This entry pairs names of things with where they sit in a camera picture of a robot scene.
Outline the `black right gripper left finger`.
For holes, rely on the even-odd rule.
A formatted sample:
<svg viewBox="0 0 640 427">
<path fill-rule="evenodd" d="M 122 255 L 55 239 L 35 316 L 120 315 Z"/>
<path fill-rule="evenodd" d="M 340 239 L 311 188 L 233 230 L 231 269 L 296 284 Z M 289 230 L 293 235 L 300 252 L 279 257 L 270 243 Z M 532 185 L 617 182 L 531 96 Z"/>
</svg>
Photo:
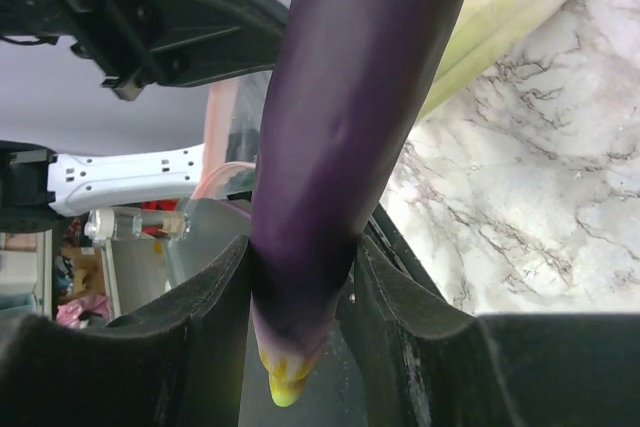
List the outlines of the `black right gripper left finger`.
<svg viewBox="0 0 640 427">
<path fill-rule="evenodd" d="M 235 426 L 249 311 L 247 240 L 98 329 L 1 324 L 4 426 Z"/>
</svg>

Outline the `purple eggplant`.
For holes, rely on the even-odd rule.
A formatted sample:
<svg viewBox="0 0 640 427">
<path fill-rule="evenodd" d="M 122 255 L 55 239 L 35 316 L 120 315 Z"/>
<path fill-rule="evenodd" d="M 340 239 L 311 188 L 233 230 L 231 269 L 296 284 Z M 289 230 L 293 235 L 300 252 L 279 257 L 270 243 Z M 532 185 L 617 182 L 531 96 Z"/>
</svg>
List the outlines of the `purple eggplant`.
<svg viewBox="0 0 640 427">
<path fill-rule="evenodd" d="M 263 110 L 251 314 L 273 402 L 320 357 L 464 0 L 291 0 Z"/>
</svg>

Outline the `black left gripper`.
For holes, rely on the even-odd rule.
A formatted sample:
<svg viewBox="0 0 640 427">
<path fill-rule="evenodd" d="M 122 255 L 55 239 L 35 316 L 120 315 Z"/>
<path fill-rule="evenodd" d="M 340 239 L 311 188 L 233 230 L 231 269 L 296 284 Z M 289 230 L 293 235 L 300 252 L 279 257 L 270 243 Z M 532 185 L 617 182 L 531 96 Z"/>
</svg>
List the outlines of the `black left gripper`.
<svg viewBox="0 0 640 427">
<path fill-rule="evenodd" d="M 125 101 L 150 84 L 193 87 L 272 68 L 286 8 L 277 0 L 1 0 L 1 38 L 73 39 Z"/>
</svg>

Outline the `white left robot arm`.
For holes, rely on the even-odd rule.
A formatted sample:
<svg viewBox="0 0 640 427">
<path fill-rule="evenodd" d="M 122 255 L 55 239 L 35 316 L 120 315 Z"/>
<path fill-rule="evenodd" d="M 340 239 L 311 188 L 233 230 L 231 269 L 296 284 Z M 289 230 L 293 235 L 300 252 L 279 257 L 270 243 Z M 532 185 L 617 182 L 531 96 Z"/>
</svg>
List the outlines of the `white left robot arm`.
<svg viewBox="0 0 640 427">
<path fill-rule="evenodd" d="M 6 0 L 22 21 L 57 14 L 40 37 L 74 36 L 131 101 L 150 83 L 233 88 L 273 67 L 290 0 Z M 200 145 L 121 156 L 40 148 L 1 156 L 1 212 L 45 229 L 114 204 L 186 196 Z M 71 329 L 27 314 L 1 324 L 5 426 L 234 426 L 249 290 L 245 238 L 194 278 L 108 326 Z"/>
</svg>

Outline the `clear zip top bag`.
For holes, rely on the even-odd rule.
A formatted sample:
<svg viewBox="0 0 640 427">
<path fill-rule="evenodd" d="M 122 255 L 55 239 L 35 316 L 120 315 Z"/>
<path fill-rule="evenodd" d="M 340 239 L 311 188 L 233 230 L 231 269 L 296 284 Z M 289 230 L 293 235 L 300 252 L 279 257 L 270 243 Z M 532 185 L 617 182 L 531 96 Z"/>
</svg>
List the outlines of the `clear zip top bag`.
<svg viewBox="0 0 640 427">
<path fill-rule="evenodd" d="M 202 169 L 193 198 L 222 198 L 252 189 L 257 140 L 271 74 L 259 72 L 211 85 Z"/>
</svg>

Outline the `green celery stalk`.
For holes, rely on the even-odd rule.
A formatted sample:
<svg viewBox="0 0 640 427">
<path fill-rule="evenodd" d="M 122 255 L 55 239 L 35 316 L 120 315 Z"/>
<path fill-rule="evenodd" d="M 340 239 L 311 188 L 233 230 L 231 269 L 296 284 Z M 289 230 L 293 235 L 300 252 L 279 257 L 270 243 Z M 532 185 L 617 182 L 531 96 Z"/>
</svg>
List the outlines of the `green celery stalk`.
<svg viewBox="0 0 640 427">
<path fill-rule="evenodd" d="M 464 0 L 418 116 L 424 117 L 476 79 L 566 1 Z"/>
</svg>

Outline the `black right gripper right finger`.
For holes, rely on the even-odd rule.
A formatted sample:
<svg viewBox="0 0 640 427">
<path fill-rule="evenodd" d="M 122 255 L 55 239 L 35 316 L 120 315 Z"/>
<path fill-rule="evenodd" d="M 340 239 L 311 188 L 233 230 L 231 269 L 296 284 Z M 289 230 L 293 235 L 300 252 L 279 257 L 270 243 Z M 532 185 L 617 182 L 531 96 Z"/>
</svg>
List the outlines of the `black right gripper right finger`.
<svg viewBox="0 0 640 427">
<path fill-rule="evenodd" d="M 635 314 L 474 317 L 393 266 L 369 239 L 343 330 L 373 426 L 635 426 Z"/>
</svg>

